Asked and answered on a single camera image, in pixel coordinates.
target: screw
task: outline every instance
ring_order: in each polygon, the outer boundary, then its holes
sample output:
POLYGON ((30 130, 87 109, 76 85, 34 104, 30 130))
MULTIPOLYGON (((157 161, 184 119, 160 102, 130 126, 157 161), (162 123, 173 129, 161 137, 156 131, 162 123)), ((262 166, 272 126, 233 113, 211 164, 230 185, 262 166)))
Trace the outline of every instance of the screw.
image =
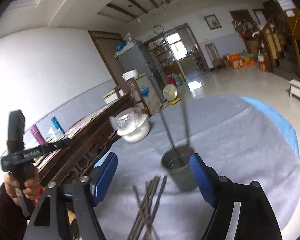
POLYGON ((257 181, 253 181, 253 182, 252 182, 252 185, 253 185, 254 187, 260 187, 260 183, 257 182, 257 181))
POLYGON ((54 181, 49 182, 49 183, 48 183, 48 188, 54 188, 56 185, 57 185, 57 184, 56 184, 54 181))
POLYGON ((228 178, 226 176, 220 176, 219 180, 220 180, 220 182, 227 182, 228 178))
POLYGON ((89 177, 88 176, 82 176, 81 178, 80 178, 80 181, 81 182, 87 182, 89 180, 89 177))

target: gray refrigerator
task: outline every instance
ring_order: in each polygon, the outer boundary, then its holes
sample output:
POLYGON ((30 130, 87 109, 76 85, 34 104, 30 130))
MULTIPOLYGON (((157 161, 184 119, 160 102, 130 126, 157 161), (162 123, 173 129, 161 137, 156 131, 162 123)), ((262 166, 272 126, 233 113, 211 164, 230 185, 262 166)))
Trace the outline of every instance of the gray refrigerator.
POLYGON ((138 74, 146 73, 161 102, 164 101, 162 90, 166 86, 165 74, 156 56, 148 51, 141 41, 133 41, 134 46, 118 56, 124 71, 136 69, 138 74))

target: framed picture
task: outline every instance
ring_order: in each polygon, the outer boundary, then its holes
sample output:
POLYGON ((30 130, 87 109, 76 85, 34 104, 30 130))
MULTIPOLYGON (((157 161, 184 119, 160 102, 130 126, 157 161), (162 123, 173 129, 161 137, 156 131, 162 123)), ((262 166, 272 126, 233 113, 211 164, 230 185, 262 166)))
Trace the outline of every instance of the framed picture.
POLYGON ((205 16, 204 19, 206 20, 211 30, 221 28, 220 22, 218 21, 218 19, 214 14, 205 16))

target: hand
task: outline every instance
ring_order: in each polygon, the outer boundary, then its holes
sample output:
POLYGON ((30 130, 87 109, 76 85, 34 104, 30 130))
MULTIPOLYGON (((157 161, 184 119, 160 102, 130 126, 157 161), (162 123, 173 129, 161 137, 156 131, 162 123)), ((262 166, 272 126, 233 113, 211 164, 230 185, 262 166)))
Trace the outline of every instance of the hand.
MULTIPOLYGON (((34 177, 31 179, 26 180, 25 182, 25 189, 22 191, 26 198, 35 200, 39 197, 39 176, 38 176, 38 169, 34 171, 34 177)), ((17 199, 17 195, 15 192, 15 187, 20 188, 20 184, 17 179, 12 175, 12 173, 7 173, 4 177, 4 187, 8 196, 13 200, 13 202, 20 206, 19 201, 17 199)))

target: gray bucket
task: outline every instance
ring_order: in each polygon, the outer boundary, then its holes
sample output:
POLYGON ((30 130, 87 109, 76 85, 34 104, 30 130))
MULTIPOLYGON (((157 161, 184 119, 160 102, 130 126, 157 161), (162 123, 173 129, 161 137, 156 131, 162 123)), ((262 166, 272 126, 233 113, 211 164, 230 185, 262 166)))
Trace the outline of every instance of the gray bucket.
POLYGON ((184 192, 192 191, 198 186, 189 168, 189 160, 192 154, 194 154, 194 150, 184 145, 167 151, 161 158, 161 165, 168 171, 178 188, 184 192))

